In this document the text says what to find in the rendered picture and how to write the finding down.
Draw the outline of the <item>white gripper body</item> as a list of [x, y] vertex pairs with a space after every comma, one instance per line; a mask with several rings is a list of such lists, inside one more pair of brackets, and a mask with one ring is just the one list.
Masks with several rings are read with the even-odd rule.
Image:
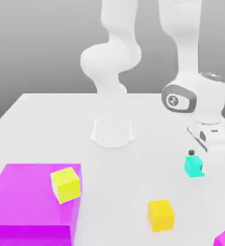
[[225, 129], [222, 125], [190, 125], [187, 130], [206, 152], [225, 151]]

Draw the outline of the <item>small teal cube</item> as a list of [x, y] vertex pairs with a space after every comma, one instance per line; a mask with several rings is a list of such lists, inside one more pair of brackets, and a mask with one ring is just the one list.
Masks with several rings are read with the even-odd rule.
[[200, 170], [201, 165], [203, 161], [199, 156], [187, 156], [184, 169], [189, 177], [202, 177], [205, 173]]

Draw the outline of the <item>small lime yellow cube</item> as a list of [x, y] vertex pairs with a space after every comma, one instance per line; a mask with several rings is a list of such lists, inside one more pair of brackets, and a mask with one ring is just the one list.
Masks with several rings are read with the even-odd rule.
[[51, 186], [59, 204], [81, 196], [80, 178], [72, 167], [52, 172]]

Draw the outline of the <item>large magenta box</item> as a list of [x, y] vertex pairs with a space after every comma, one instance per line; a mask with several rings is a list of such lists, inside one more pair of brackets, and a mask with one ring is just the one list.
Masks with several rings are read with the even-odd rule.
[[0, 246], [74, 246], [80, 198], [59, 204], [52, 172], [80, 164], [6, 164], [0, 174]]

